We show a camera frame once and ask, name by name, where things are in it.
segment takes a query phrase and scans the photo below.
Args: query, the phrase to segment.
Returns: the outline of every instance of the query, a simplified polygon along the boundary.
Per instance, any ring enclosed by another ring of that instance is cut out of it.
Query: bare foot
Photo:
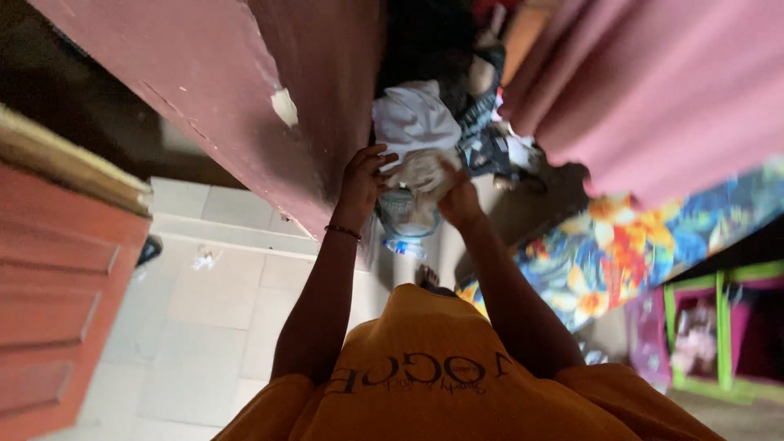
[[[431,267],[421,264],[419,266],[419,283],[418,285],[422,285],[423,282],[429,283],[431,286],[438,287],[438,283],[441,281],[439,279],[438,274],[435,270]]]

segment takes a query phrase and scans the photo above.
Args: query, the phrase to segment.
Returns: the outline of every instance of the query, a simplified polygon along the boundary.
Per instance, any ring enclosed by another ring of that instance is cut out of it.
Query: red door
[[[149,227],[0,162],[0,439],[74,423]]]

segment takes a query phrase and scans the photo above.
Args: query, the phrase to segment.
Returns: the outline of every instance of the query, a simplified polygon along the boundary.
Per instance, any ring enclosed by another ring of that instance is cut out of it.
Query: beaded bracelet
[[[362,236],[360,236],[359,233],[357,233],[355,231],[351,231],[348,228],[343,228],[343,227],[340,227],[338,225],[330,224],[330,225],[327,225],[326,227],[324,227],[324,231],[329,231],[329,230],[339,231],[341,233],[346,233],[346,234],[354,237],[357,240],[357,242],[360,242],[362,240]]]

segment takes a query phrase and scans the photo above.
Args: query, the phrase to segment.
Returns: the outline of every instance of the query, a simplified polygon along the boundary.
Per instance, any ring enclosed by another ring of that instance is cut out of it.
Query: floral fabric
[[[592,200],[514,260],[570,331],[599,317],[784,213],[784,155],[687,199],[637,211],[628,195]],[[479,282],[457,295],[487,316]]]

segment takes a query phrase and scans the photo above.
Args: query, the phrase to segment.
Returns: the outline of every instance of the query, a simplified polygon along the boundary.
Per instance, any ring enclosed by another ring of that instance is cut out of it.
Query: pink wall
[[[367,143],[380,4],[31,0],[248,189],[321,238],[348,158]],[[299,125],[271,96],[289,88]]]

